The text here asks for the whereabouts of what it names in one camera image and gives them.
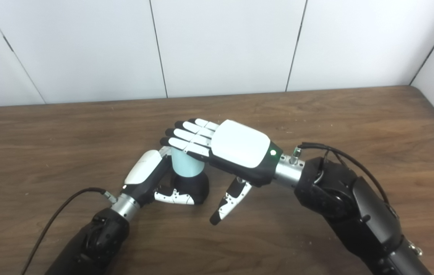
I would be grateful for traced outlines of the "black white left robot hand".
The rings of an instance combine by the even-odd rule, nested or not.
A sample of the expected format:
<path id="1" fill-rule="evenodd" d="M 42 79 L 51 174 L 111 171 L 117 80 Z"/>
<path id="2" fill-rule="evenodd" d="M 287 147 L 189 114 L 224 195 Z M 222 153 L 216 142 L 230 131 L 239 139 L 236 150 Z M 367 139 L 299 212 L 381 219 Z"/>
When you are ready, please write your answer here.
<path id="1" fill-rule="evenodd" d="M 175 187 L 161 185 L 173 170 L 170 148 L 145 152 L 125 179 L 121 193 L 133 198 L 140 208 L 154 201 L 177 205 L 195 205 L 194 198 Z"/>

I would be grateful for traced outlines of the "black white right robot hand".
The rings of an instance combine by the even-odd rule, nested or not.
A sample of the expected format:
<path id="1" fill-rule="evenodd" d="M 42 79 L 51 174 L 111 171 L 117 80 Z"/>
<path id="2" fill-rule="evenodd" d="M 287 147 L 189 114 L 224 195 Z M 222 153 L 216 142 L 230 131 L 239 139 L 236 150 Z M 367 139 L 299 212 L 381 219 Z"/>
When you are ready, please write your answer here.
<path id="1" fill-rule="evenodd" d="M 233 120 L 221 124 L 201 118 L 177 121 L 160 144 L 235 175 L 210 223 L 220 223 L 248 194 L 273 181 L 283 150 L 269 137 Z"/>

